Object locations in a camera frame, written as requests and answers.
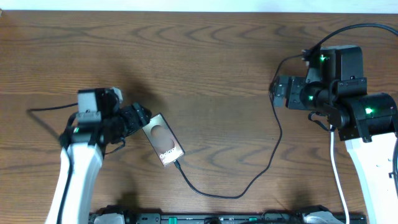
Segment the Galaxy S25 Ultra smartphone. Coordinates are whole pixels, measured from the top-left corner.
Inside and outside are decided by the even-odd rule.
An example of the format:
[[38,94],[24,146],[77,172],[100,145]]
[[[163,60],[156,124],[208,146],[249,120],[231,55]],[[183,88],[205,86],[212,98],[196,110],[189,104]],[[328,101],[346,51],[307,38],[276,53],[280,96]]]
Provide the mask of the Galaxy S25 Ultra smartphone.
[[183,147],[161,113],[151,118],[143,131],[164,167],[185,155]]

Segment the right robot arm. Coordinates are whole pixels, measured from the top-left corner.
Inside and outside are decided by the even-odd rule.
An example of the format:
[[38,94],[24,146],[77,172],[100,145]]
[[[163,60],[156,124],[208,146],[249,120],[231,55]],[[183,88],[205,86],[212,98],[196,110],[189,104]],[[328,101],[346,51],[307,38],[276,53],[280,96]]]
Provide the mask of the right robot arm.
[[274,106],[324,116],[356,168],[370,223],[397,223],[397,103],[367,93],[363,54],[355,45],[316,47],[305,77],[279,76],[270,86]]

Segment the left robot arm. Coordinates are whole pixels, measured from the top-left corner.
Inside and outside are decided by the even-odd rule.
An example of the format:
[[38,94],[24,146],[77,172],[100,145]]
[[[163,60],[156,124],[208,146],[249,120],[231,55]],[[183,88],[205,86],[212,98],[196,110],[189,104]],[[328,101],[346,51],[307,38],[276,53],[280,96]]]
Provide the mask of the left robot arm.
[[152,113],[139,103],[121,107],[121,91],[79,90],[78,110],[60,135],[60,174],[46,223],[88,223],[97,175],[106,146],[125,146],[125,139],[149,124]]

